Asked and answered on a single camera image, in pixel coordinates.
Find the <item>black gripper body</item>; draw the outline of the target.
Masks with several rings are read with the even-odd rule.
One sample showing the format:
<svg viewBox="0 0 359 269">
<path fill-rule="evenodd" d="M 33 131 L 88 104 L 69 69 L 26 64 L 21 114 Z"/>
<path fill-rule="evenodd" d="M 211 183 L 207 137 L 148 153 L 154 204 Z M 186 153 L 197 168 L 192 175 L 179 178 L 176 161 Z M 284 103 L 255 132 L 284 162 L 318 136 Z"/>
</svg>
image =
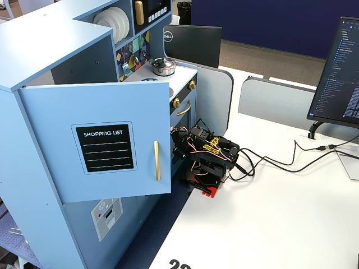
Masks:
<svg viewBox="0 0 359 269">
<path fill-rule="evenodd" d="M 192 154 L 194 152 L 194 140 L 190 133 L 191 129 L 192 127 L 171 128 L 171 138 L 174 143 L 172 165 L 183 159 L 194 160 L 194 154 Z"/>
</svg>

